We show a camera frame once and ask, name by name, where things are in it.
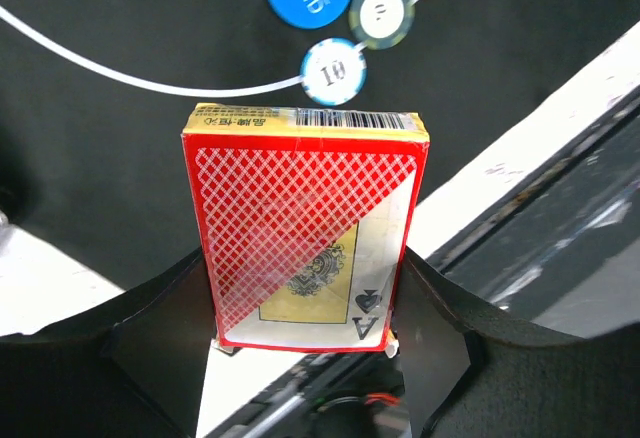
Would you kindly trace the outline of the red playing card box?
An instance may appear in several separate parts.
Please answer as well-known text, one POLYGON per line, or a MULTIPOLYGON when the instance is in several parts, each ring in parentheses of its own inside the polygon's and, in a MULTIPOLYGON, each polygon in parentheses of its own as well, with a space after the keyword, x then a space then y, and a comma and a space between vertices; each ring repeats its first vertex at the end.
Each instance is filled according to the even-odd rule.
POLYGON ((430 145, 419 114, 200 103, 182 143, 218 342, 384 349, 430 145))

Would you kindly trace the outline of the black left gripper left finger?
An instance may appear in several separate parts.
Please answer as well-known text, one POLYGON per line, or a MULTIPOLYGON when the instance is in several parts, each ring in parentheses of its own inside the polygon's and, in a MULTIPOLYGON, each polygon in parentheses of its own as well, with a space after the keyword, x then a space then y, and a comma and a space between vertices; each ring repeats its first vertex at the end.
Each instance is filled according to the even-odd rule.
POLYGON ((201 250, 31 334, 1 339, 4 437, 193 437, 216 331, 201 250))

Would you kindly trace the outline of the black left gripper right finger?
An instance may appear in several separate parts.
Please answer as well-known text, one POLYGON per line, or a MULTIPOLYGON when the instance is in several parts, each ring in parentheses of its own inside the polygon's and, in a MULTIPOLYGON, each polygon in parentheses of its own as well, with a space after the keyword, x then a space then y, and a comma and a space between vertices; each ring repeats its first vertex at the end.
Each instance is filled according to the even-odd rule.
POLYGON ((394 324, 416 437, 635 437, 639 327, 578 338, 402 262, 394 324))

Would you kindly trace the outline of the blue white poker chip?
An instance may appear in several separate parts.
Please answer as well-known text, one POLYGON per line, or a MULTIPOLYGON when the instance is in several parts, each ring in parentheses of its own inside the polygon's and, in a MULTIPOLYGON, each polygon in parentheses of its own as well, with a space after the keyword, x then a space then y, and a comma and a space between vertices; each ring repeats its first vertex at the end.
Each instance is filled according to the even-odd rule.
POLYGON ((328 38, 306 53, 300 77, 303 90, 316 103, 342 105, 363 87, 367 65, 362 52, 343 38, 328 38))

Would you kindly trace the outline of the green white poker chip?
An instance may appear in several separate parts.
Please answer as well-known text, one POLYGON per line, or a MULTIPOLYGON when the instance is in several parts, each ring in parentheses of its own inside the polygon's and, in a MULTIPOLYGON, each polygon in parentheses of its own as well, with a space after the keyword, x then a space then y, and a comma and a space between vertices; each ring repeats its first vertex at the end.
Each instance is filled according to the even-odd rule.
POLYGON ((399 44, 414 20, 411 0, 352 0, 348 20, 354 37, 368 49, 399 44))

